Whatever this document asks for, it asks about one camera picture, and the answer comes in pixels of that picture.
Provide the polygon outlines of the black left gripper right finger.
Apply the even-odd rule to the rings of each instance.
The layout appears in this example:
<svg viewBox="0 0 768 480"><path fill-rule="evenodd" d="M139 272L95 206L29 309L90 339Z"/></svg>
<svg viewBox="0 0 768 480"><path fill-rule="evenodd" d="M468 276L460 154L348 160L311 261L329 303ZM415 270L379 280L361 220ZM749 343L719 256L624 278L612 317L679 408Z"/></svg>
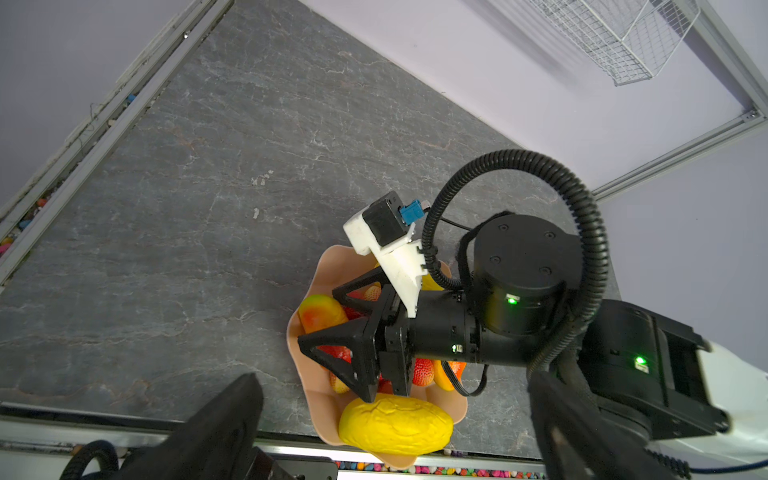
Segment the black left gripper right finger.
<svg viewBox="0 0 768 480"><path fill-rule="evenodd" d="M531 419L549 479L670 479L635 441L552 375L528 381Z"/></svg>

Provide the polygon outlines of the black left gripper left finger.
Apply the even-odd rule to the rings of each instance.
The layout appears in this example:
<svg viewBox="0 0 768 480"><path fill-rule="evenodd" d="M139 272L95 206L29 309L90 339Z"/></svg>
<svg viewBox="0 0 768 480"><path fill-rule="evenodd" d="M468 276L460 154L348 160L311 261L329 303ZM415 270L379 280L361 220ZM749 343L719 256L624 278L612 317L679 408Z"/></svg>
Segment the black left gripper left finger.
<svg viewBox="0 0 768 480"><path fill-rule="evenodd" d="M117 479L244 479L263 409L255 374L239 376Z"/></svg>

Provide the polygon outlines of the red yellow fake mango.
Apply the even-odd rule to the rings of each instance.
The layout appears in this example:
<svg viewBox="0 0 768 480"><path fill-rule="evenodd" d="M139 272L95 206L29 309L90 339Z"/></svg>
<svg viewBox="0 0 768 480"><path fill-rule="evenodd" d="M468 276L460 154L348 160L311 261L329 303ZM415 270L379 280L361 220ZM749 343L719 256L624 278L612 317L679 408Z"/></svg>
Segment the red yellow fake mango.
<svg viewBox="0 0 768 480"><path fill-rule="evenodd" d="M298 309L299 321L305 334L314 333L344 324L348 317L342 305L327 295L311 295Z"/></svg>

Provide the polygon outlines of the smooth yellow fake mango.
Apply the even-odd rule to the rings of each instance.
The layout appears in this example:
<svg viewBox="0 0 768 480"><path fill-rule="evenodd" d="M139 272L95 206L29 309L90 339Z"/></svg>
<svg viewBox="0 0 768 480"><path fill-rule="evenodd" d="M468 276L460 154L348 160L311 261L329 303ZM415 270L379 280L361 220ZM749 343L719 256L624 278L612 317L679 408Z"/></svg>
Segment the smooth yellow fake mango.
<svg viewBox="0 0 768 480"><path fill-rule="evenodd" d="M443 261L440 262L440 271L446 278L448 279L452 278L452 273L449 266ZM444 288L441 287L429 273L427 273L422 277L421 290L422 291L444 291Z"/></svg>

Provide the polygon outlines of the red fake strawberry bunch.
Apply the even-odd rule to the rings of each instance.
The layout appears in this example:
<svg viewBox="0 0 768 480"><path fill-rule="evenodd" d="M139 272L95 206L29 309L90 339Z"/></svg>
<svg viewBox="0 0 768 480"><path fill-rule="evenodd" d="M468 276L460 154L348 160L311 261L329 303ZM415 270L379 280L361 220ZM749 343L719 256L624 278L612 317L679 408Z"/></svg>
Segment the red fake strawberry bunch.
<svg viewBox="0 0 768 480"><path fill-rule="evenodd" d="M413 357L405 336L394 330L401 322L391 299L386 307L378 306L381 287L374 282L340 292L342 312L350 318L329 343L317 347L331 388L339 394L352 391L370 403L375 392L407 396L413 385L430 385L432 362Z"/></svg>

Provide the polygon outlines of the bumpy yellow fake fruit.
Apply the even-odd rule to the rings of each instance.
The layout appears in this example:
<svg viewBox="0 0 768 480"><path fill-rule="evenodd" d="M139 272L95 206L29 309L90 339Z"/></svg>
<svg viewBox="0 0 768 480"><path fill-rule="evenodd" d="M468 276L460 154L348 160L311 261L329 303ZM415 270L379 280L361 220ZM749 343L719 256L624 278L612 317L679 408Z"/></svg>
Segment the bumpy yellow fake fruit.
<svg viewBox="0 0 768 480"><path fill-rule="evenodd" d="M369 453L421 456L445 447L453 418L424 400L379 393L371 403L350 402L338 424L340 440Z"/></svg>

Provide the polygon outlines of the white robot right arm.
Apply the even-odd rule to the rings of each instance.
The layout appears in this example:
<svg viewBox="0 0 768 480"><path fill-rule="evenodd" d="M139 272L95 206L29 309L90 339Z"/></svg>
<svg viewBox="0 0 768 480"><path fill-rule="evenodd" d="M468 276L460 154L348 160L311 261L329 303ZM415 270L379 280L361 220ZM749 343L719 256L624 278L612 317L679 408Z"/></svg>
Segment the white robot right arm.
<svg viewBox="0 0 768 480"><path fill-rule="evenodd" d="M502 170L534 176L568 207L575 234L504 211L469 230L446 276L434 237L454 197ZM366 404L380 379L411 390L414 362L525 367L532 422L552 479L688 479L655 452L676 442L720 460L717 475L767 467L767 375L691 327L605 298L610 255L598 204L565 165L521 149L464 165L428 209L389 193L345 224L377 267L336 287L359 318L298 340Z"/></svg>

